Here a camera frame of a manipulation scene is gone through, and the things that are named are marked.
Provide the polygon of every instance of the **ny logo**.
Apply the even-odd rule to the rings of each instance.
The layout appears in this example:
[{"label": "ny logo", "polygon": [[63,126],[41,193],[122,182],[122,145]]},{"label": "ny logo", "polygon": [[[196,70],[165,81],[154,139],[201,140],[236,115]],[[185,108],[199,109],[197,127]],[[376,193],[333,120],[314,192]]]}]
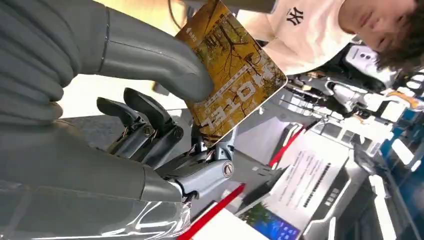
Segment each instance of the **ny logo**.
[{"label": "ny logo", "polygon": [[294,7],[289,14],[291,17],[288,17],[286,20],[290,21],[293,25],[298,25],[302,23],[304,19],[304,12],[299,11],[296,7]]}]

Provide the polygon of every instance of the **white sign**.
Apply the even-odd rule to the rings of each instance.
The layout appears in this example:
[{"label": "white sign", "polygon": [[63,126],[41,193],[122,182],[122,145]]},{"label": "white sign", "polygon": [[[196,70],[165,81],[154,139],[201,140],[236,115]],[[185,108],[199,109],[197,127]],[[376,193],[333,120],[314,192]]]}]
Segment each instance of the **white sign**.
[{"label": "white sign", "polygon": [[303,231],[349,157],[349,148],[308,131],[284,153],[279,167],[288,169],[264,203]]}]

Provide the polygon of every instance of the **dark hair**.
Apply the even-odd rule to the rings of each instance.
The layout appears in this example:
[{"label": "dark hair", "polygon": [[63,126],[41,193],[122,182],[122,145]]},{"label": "dark hair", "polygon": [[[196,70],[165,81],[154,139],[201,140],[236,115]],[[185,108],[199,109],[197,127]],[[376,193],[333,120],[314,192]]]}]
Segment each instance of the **dark hair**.
[{"label": "dark hair", "polygon": [[410,69],[423,64],[424,0],[416,0],[416,4],[415,11],[408,16],[401,43],[379,54],[380,68]]}]

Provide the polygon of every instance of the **white t-shirt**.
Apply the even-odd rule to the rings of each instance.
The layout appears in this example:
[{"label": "white t-shirt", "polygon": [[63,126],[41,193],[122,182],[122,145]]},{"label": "white t-shirt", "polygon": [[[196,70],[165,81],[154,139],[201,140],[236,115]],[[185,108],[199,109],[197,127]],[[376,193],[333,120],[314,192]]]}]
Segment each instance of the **white t-shirt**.
[{"label": "white t-shirt", "polygon": [[272,14],[240,10],[237,19],[286,74],[299,74],[325,64],[354,35],[339,25],[345,0],[279,0]]}]

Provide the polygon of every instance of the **person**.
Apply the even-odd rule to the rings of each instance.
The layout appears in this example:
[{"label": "person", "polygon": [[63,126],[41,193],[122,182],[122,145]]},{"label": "person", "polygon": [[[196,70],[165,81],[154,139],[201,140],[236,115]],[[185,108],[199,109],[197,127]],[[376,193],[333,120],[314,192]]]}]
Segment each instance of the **person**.
[{"label": "person", "polygon": [[424,52],[424,0],[280,0],[272,14],[237,19],[286,75],[317,68],[357,35],[380,68],[416,66]]}]

